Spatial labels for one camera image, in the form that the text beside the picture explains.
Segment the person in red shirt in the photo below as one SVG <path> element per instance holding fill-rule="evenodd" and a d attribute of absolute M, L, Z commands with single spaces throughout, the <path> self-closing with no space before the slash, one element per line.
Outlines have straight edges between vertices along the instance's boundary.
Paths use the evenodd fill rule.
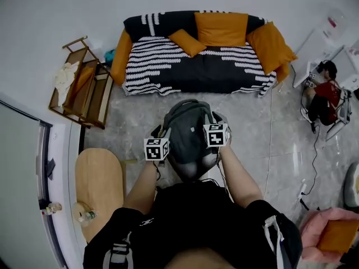
<path fill-rule="evenodd" d="M 325 83 L 312 82 L 316 85 L 314 88 L 308 87 L 306 95 L 312 98 L 308 109 L 301 108 L 301 114 L 310 123 L 314 123 L 317 118 L 325 126 L 329 126 L 337 120 L 336 108 L 340 101 L 340 89 L 335 81 L 337 77 L 337 68 L 332 61 L 327 61 L 323 65 L 323 76 Z"/>

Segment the wooden table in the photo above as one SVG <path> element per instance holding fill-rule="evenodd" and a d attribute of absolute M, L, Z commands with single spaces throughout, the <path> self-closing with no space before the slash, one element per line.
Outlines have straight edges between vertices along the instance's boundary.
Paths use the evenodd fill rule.
<path fill-rule="evenodd" d="M 90 242 L 123 205 L 122 169 L 112 152 L 86 149 L 76 160 L 75 176 L 77 201 L 98 211 L 98 216 L 82 227 L 86 241 Z"/>

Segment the marble floor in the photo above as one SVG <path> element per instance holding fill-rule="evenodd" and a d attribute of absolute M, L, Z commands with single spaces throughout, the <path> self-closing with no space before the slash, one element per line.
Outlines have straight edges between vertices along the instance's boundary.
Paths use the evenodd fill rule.
<path fill-rule="evenodd" d="M 128 192 L 144 163 L 143 139 L 178 101 L 188 98 L 206 101 L 213 111 L 228 118 L 233 134 L 232 148 L 263 194 L 268 177 L 265 200 L 299 225 L 306 211 L 301 204 L 296 207 L 297 196 L 303 179 L 307 183 L 306 192 L 313 185 L 316 135 L 300 114 L 301 89 L 294 89 L 292 81 L 293 75 L 284 81 L 281 89 L 276 87 L 263 98 L 257 98 L 256 93 L 126 97 L 120 87 L 114 86 L 106 129 L 86 129 L 84 145 L 109 149 L 120 160 L 138 159 L 137 163 L 127 166 Z M 351 122 L 328 142 L 325 142 L 328 127 L 320 126 L 315 160 L 317 178 L 310 195 L 303 198 L 309 208 L 342 205 L 345 173 L 349 165 L 359 159 L 359 102 L 352 98 L 351 105 Z M 160 186 L 180 182 L 168 163 L 160 170 Z M 223 184 L 217 168 L 207 176 Z M 313 266 L 301 263 L 300 268 L 317 268 Z"/>

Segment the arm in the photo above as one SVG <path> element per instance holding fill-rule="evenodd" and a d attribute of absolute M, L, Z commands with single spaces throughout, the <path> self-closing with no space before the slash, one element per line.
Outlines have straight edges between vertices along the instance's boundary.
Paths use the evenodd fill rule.
<path fill-rule="evenodd" d="M 136 209 L 143 214 L 148 214 L 155 198 L 156 180 L 156 167 L 152 161 L 146 161 L 134 187 L 125 198 L 123 207 Z"/>
<path fill-rule="evenodd" d="M 244 169 L 229 145 L 220 148 L 222 165 L 228 189 L 233 200 L 246 208 L 251 202 L 262 200 L 262 193 L 249 173 Z"/>

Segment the black and white striped sofa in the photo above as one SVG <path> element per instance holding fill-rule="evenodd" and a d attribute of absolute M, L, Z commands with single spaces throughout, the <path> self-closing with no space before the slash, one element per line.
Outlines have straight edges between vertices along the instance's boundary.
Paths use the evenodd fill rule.
<path fill-rule="evenodd" d="M 198 11 L 152 13 L 126 19 L 112 66 L 115 82 L 122 84 L 130 95 L 258 91 L 258 96 L 264 96 L 276 83 L 277 74 L 274 71 L 264 74 L 248 43 L 245 47 L 207 47 L 190 58 L 168 39 L 179 29 L 197 39 L 195 12 Z M 266 22 L 263 18 L 249 15 L 246 34 Z M 128 36 L 131 45 L 124 35 Z"/>

